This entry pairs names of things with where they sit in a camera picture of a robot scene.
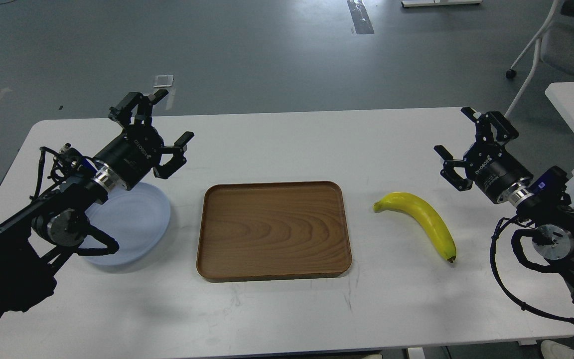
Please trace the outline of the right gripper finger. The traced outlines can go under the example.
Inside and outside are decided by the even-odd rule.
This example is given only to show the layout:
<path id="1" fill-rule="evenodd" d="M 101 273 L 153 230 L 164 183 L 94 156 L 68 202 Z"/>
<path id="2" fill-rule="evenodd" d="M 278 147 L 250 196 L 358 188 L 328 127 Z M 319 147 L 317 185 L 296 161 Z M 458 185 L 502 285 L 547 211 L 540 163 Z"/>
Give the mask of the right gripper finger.
<path id="1" fill-rule="evenodd" d="M 447 150 L 443 145 L 436 145 L 433 150 L 442 159 L 442 170 L 440 170 L 440 175 L 451 184 L 458 191 L 467 191 L 472 187 L 472 181 L 469 178 L 461 177 L 456 172 L 456 168 L 466 168 L 467 162 L 464 160 L 456 160 L 449 150 Z"/>
<path id="2" fill-rule="evenodd" d="M 481 113 L 471 107 L 463 107 L 460 111 L 475 125 L 475 141 L 470 150 L 503 150 L 508 142 L 519 136 L 519 132 L 501 112 Z"/>

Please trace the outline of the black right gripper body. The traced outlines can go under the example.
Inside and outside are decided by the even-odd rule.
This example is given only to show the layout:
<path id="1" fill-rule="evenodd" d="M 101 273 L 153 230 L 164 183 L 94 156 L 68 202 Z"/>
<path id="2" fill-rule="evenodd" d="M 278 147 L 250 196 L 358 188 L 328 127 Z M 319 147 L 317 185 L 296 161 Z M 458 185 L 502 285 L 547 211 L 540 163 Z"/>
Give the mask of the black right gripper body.
<path id="1" fill-rule="evenodd" d="M 533 174 L 510 153 L 474 150 L 465 153 L 465 174 L 494 204 L 506 201 L 507 191 L 517 182 L 530 184 Z"/>

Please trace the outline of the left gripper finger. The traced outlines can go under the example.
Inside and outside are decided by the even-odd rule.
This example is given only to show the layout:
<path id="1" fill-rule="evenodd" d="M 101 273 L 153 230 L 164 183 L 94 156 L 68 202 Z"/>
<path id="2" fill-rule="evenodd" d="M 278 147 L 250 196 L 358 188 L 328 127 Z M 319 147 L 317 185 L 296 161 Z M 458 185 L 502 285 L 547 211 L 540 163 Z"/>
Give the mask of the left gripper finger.
<path id="1" fill-rule="evenodd" d="M 117 107 L 110 107 L 109 120 L 119 124 L 123 129 L 129 125 L 152 127 L 152 110 L 168 95 L 167 89 L 158 89 L 152 95 L 129 92 Z"/>
<path id="2" fill-rule="evenodd" d="M 182 136 L 178 137 L 173 146 L 161 147 L 162 154 L 171 154 L 172 157 L 165 164 L 159 164 L 153 168 L 153 175 L 156 178 L 168 179 L 187 163 L 185 151 L 187 150 L 187 144 L 193 137 L 193 132 L 184 132 Z"/>

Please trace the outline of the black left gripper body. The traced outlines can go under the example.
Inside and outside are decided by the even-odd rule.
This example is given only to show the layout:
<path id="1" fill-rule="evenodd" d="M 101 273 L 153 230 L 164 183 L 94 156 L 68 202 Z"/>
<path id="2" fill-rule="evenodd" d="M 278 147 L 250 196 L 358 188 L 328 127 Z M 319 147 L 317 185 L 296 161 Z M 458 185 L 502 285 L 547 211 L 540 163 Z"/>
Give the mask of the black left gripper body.
<path id="1" fill-rule="evenodd" d="M 106 166 L 132 190 L 161 161 L 162 137 L 155 132 L 125 132 L 117 136 L 93 161 Z"/>

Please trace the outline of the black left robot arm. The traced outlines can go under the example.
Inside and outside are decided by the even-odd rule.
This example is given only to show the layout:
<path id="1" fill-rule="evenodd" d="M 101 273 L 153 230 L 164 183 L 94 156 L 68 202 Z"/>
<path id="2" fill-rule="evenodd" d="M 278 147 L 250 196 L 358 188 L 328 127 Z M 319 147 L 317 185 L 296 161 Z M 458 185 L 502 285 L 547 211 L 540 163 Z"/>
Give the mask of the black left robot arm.
<path id="1" fill-rule="evenodd" d="M 55 274 L 71 255 L 110 255 L 119 244 L 94 227 L 86 210 L 115 188 L 132 190 L 153 172 L 167 179 L 187 162 L 185 132 L 171 146 L 152 124 L 153 107 L 168 95 L 128 93 L 109 110 L 121 133 L 93 157 L 64 146 L 40 148 L 38 181 L 30 203 L 0 223 L 0 318 L 26 312 L 53 295 Z"/>

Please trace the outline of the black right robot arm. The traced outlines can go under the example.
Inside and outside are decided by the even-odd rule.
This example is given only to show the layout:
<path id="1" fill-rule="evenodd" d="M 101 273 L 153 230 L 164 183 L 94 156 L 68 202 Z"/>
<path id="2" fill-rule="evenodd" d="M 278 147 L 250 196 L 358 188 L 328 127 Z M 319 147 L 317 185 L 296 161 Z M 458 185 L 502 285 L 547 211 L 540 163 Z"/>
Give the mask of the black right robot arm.
<path id="1" fill-rule="evenodd" d="M 542 311 L 517 298 L 504 286 L 496 264 L 497 240 L 511 223 L 519 227 L 512 235 L 512 248 L 522 266 L 540 273 L 559 274 L 570 284 L 574 303 L 574 209 L 567 194 L 567 173 L 558 166 L 534 179 L 505 146 L 519 132 L 501 112 L 481 113 L 470 107 L 461 112 L 475 125 L 475 141 L 461 160 L 442 145 L 434 147 L 443 159 L 440 175 L 456 190 L 476 185 L 494 204 L 509 202 L 513 218 L 502 218 L 492 234 L 491 270 L 502 291 L 523 311 L 543 318 L 574 324 L 566 318 Z"/>

